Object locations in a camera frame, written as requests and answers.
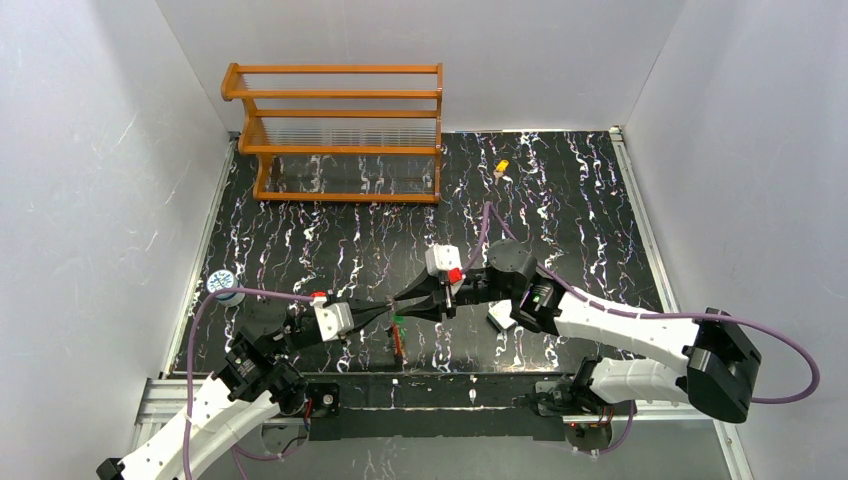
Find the yellow tagged key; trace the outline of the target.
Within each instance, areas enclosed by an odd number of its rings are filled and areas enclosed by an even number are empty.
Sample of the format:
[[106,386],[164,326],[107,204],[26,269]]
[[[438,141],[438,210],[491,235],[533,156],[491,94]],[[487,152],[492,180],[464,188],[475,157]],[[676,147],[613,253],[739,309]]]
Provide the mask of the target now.
[[510,161],[506,159],[500,160],[494,168],[493,171],[493,183],[495,186],[500,183],[511,183],[512,179],[508,175],[507,170],[510,166]]

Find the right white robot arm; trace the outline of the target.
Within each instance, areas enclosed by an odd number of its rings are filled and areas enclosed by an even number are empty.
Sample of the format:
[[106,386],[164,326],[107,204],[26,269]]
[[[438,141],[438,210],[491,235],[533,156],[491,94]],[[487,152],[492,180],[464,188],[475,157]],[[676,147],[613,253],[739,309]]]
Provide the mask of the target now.
[[578,370],[521,397],[541,415],[600,413],[629,401],[688,404],[723,422],[746,421],[762,357],[726,315],[671,319],[567,287],[517,241],[499,240],[483,267],[461,270],[458,250],[435,245],[425,270],[395,296],[403,317],[434,322],[460,306],[504,302],[509,317],[535,332],[585,339],[635,354],[584,358]]

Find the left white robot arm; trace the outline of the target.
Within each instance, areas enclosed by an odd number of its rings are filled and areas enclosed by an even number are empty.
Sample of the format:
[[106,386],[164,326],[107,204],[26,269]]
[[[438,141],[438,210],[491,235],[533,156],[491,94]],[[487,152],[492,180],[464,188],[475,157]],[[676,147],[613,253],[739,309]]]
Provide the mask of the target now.
[[301,350],[342,341],[389,312],[388,302],[313,297],[298,314],[274,327],[245,327],[234,338],[222,367],[200,387],[187,384],[185,406],[155,435],[122,458],[96,469],[100,479],[196,479],[222,454],[266,420],[334,416],[339,393],[316,387],[293,364]]

